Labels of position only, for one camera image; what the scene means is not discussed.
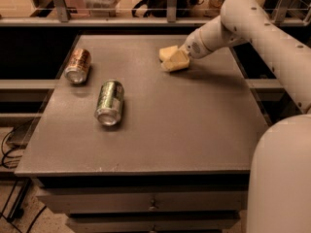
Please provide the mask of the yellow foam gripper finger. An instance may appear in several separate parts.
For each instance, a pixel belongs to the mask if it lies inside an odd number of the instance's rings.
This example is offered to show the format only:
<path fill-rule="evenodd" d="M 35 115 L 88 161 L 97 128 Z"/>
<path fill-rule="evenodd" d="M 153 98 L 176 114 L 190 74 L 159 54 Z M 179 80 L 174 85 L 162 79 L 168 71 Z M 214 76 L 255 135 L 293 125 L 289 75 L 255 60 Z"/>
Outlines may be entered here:
<path fill-rule="evenodd" d="M 165 72 L 174 72 L 188 68 L 190 65 L 189 57 L 182 51 L 177 50 L 174 60 L 166 60 L 161 63 L 161 68 Z"/>

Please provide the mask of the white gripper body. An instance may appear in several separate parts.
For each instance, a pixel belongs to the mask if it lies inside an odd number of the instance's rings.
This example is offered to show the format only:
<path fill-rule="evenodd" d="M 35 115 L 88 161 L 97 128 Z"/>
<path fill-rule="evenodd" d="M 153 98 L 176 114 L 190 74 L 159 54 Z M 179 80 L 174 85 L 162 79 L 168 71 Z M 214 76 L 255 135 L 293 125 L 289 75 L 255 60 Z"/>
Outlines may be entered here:
<path fill-rule="evenodd" d="M 194 59 L 203 58 L 214 52 L 208 47 L 201 29 L 195 29 L 189 34 L 185 42 L 181 45 L 181 50 Z"/>

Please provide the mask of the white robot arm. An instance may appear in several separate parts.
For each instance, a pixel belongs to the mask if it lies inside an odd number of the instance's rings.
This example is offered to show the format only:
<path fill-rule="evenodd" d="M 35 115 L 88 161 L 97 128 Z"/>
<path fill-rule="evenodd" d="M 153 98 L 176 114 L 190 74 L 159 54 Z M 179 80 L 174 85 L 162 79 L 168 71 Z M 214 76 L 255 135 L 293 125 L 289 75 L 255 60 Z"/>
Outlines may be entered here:
<path fill-rule="evenodd" d="M 251 164 L 246 233 L 311 233 L 311 49 L 269 20 L 256 0 L 225 0 L 179 47 L 159 51 L 166 72 L 224 47 L 250 43 L 273 73 L 249 88 L 283 91 L 300 110 L 261 136 Z"/>

